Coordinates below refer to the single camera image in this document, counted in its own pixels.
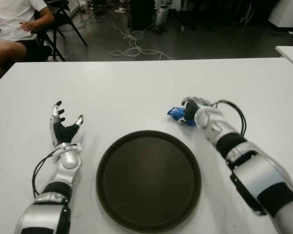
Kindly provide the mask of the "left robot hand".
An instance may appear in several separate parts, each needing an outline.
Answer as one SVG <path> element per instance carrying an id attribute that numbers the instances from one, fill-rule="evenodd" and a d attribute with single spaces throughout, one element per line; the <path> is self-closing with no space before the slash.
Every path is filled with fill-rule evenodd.
<path id="1" fill-rule="evenodd" d="M 64 113 L 64 109 L 60 110 L 61 104 L 62 101 L 59 100 L 53 105 L 49 119 L 52 143 L 55 148 L 63 143 L 71 143 L 80 126 L 84 122 L 84 115 L 79 115 L 72 125 L 64 126 L 63 122 L 65 121 L 65 118 L 60 117 L 60 115 Z"/>

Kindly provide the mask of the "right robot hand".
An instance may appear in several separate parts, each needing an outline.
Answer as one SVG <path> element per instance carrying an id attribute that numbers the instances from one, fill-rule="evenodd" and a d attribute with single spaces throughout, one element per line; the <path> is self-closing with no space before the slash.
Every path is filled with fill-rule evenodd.
<path id="1" fill-rule="evenodd" d="M 202 107 L 212 106 L 212 103 L 201 97 L 185 97 L 182 105 L 185 107 L 184 119 L 194 121 L 195 113 Z"/>

